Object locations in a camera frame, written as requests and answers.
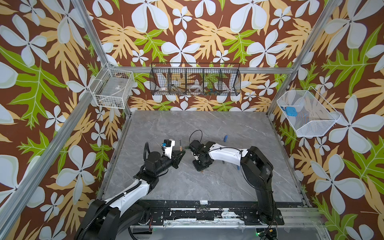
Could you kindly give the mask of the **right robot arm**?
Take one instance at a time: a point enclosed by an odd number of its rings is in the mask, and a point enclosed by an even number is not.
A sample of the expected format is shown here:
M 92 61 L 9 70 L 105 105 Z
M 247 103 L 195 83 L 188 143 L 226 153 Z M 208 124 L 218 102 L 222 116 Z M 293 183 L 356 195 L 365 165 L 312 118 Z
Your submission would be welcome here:
M 193 165 L 199 172 L 207 169 L 214 161 L 239 166 L 243 177 L 256 191 L 260 222 L 268 225 L 273 223 L 277 213 L 272 190 L 274 167 L 259 148 L 251 146 L 248 149 L 237 149 L 215 142 L 202 144 L 194 140 L 189 149 L 195 157 Z

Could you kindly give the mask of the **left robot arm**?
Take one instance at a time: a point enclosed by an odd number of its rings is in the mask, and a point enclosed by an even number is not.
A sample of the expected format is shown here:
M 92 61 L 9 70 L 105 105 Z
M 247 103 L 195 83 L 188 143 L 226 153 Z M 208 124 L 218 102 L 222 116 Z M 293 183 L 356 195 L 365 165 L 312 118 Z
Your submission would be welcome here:
M 91 203 L 74 239 L 114 240 L 127 223 L 141 221 L 146 211 L 142 207 L 134 208 L 135 203 L 155 188 L 170 167 L 177 169 L 186 153 L 183 147 L 174 150 L 174 146 L 174 140 L 164 140 L 159 153 L 150 151 L 149 143 L 145 143 L 144 164 L 134 176 L 134 182 L 112 198 Z

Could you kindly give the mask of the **brown pen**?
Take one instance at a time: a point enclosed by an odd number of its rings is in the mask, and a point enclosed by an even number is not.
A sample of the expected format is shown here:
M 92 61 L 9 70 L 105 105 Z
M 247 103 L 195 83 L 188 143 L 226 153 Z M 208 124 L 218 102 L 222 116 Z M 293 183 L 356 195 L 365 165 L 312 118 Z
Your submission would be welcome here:
M 180 151 L 183 151 L 183 145 L 182 145 L 182 140 L 179 139 L 179 147 L 180 147 Z

